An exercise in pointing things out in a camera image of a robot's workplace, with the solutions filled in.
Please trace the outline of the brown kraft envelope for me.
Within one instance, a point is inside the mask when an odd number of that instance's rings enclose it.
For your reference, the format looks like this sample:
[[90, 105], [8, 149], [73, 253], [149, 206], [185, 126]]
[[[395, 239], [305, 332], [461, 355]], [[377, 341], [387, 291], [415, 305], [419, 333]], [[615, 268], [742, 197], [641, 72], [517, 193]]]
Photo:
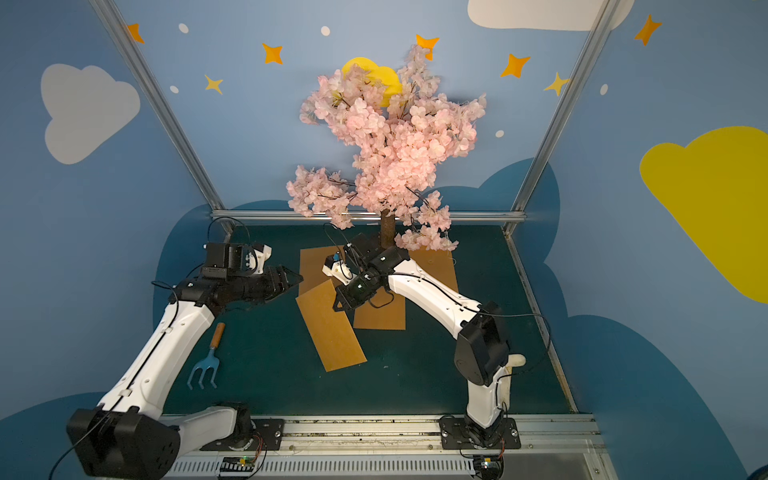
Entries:
[[355, 310], [353, 327], [365, 330], [405, 330], [405, 298], [386, 289], [379, 289], [370, 301]]
[[299, 310], [326, 372], [367, 361], [346, 313], [333, 309], [335, 298], [331, 280], [297, 297]]
[[303, 295], [318, 285], [331, 281], [333, 286], [338, 286], [340, 281], [332, 276], [327, 276], [322, 272], [326, 258], [337, 254], [335, 247], [318, 247], [302, 249], [300, 251], [300, 270], [303, 277], [299, 284], [299, 294]]

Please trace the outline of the brown kraft file bag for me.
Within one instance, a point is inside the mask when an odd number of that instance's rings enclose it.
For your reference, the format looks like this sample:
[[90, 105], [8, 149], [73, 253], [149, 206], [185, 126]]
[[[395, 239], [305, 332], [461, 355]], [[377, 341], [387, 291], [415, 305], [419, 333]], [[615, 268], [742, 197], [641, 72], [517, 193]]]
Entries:
[[415, 250], [410, 257], [429, 275], [449, 289], [458, 292], [455, 265], [450, 251]]

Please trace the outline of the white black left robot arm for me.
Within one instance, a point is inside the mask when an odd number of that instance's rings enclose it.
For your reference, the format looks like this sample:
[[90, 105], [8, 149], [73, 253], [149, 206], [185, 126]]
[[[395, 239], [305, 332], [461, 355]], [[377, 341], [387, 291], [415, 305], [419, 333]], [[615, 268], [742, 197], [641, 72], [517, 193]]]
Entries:
[[223, 403], [171, 423], [161, 420], [168, 394], [207, 330], [216, 349], [224, 327], [216, 318], [231, 303], [266, 304], [302, 276], [269, 266], [260, 243], [208, 243], [197, 275], [170, 287], [164, 314], [131, 366], [92, 409], [78, 409], [66, 433], [84, 473], [111, 479], [161, 479], [176, 459], [208, 444], [246, 450], [257, 434], [249, 408]]

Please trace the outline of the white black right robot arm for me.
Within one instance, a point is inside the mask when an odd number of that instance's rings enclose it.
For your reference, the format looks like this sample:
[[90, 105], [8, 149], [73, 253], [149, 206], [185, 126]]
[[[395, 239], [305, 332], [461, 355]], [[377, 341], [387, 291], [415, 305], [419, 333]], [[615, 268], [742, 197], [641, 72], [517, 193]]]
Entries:
[[498, 306], [465, 297], [437, 280], [406, 249], [382, 248], [363, 234], [326, 257], [322, 272], [337, 279], [333, 309], [352, 313], [381, 290], [400, 295], [438, 321], [456, 341], [454, 364], [468, 384], [466, 423], [486, 433], [506, 401], [499, 383], [512, 365], [509, 336]]

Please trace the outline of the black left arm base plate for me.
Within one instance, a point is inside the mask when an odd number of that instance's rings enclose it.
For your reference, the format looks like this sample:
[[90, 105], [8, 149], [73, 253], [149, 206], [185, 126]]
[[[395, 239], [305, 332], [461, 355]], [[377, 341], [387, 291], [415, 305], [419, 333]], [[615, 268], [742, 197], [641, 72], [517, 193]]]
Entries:
[[282, 444], [284, 428], [284, 419], [252, 418], [250, 427], [244, 433], [236, 431], [228, 437], [205, 444], [200, 450], [216, 452], [277, 451]]

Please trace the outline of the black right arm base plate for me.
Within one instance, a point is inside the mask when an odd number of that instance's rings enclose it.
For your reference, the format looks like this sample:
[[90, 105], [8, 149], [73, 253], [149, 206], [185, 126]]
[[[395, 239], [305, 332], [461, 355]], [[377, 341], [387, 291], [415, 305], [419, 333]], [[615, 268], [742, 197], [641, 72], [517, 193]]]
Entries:
[[520, 449], [521, 439], [516, 422], [501, 415], [488, 428], [468, 418], [444, 415], [437, 421], [444, 450]]

